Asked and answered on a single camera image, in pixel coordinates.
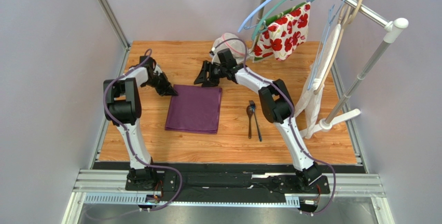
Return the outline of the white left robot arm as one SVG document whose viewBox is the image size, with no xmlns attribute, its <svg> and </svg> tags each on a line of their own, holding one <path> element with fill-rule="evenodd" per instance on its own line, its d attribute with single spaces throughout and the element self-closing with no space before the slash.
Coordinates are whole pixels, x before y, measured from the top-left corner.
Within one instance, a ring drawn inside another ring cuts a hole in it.
<svg viewBox="0 0 442 224">
<path fill-rule="evenodd" d="M 157 166 L 144 143 L 141 133 L 142 115 L 139 88 L 150 86 L 160 96 L 177 96 L 154 58 L 143 55 L 140 63 L 126 74 L 103 82 L 103 106 L 105 117 L 112 122 L 123 137 L 130 158 L 127 176 L 129 183 L 153 185 L 158 182 Z"/>
</svg>

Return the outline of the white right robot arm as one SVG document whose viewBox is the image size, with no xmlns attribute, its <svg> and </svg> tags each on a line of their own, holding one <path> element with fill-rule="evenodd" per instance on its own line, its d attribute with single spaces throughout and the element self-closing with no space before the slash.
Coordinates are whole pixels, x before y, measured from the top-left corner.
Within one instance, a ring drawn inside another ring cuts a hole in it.
<svg viewBox="0 0 442 224">
<path fill-rule="evenodd" d="M 294 104 L 283 80 L 267 79 L 238 64 L 229 49 L 217 53 L 219 63 L 204 61 L 194 84 L 215 87 L 222 78 L 247 87 L 259 96 L 266 120 L 279 130 L 291 154 L 293 167 L 300 181 L 307 187 L 321 176 L 317 162 L 303 141 L 294 117 Z"/>
</svg>

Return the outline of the purple cloth napkin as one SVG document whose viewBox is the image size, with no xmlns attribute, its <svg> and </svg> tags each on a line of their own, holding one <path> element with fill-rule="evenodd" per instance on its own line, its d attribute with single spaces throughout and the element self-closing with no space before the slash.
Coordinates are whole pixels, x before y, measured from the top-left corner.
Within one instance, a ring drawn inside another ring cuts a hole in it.
<svg viewBox="0 0 442 224">
<path fill-rule="evenodd" d="M 199 134 L 217 134 L 222 88 L 174 85 L 165 129 Z"/>
</svg>

